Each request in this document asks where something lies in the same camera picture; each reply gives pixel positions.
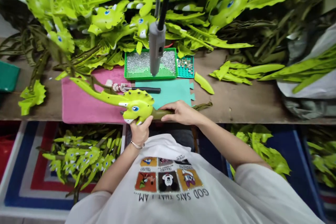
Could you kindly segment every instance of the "cable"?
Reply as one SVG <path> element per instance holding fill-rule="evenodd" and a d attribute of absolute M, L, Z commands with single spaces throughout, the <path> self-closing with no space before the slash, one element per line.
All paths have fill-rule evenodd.
<path fill-rule="evenodd" d="M 165 19 L 166 19 L 166 13 L 168 10 L 168 3 L 169 3 L 169 0 L 163 0 L 161 15 L 160 15 L 159 23 L 157 25 L 157 29 L 159 31 L 163 30 L 163 26 L 164 26 Z"/>

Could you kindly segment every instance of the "teal foam mat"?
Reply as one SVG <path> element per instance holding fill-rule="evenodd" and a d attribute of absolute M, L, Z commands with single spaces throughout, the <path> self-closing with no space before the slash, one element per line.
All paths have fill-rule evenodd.
<path fill-rule="evenodd" d="M 135 86 L 161 88 L 160 94 L 150 94 L 155 100 L 153 105 L 155 109 L 178 100 L 183 100 L 191 106 L 191 100 L 195 100 L 195 94 L 190 93 L 190 89 L 194 89 L 194 83 L 190 83 L 188 79 L 140 80 L 135 82 Z"/>

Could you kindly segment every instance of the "right hand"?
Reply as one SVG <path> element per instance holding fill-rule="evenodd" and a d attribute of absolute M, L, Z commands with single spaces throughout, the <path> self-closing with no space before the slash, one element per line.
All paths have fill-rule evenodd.
<path fill-rule="evenodd" d="M 184 125 L 198 125 L 206 117 L 201 113 L 197 112 L 195 109 L 190 107 L 187 103 L 182 100 L 168 103 L 161 108 L 160 110 L 174 110 L 174 114 L 168 114 L 161 118 L 161 121 L 175 121 Z"/>

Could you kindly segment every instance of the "green tray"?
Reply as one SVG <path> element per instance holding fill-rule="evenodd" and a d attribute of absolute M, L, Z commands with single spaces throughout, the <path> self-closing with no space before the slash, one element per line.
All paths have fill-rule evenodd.
<path fill-rule="evenodd" d="M 0 92 L 13 92 L 20 68 L 0 61 Z"/>
<path fill-rule="evenodd" d="M 125 71 L 124 71 L 124 77 L 127 80 L 153 80 L 153 79 L 175 79 L 178 75 L 178 69 L 177 69 L 177 63 L 176 63 L 176 48 L 165 48 L 164 51 L 174 51 L 175 52 L 175 73 L 171 72 L 169 69 L 167 69 L 165 66 L 160 64 L 159 72 L 157 75 L 152 76 L 150 73 L 149 66 L 146 70 L 142 72 L 129 72 L 127 70 L 127 52 L 125 52 Z M 142 49 L 141 52 L 149 52 L 148 49 Z"/>

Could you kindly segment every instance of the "toy dinosaur part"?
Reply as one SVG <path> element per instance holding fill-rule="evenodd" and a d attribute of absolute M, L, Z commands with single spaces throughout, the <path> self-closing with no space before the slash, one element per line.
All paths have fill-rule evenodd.
<path fill-rule="evenodd" d="M 124 93 L 124 95 L 107 94 L 104 91 L 98 93 L 94 91 L 86 81 L 79 78 L 70 79 L 85 92 L 98 100 L 111 105 L 126 107 L 127 110 L 123 113 L 123 118 L 128 124 L 135 119 L 138 119 L 138 124 L 141 124 L 152 113 L 154 99 L 146 91 L 139 89 L 129 90 L 127 93 Z"/>
<path fill-rule="evenodd" d="M 209 94 L 215 94 L 212 86 L 210 85 L 210 83 L 200 74 L 198 74 L 197 72 L 195 73 L 195 77 L 194 80 L 201 85 L 201 88 L 203 88 L 205 91 L 207 91 Z"/>

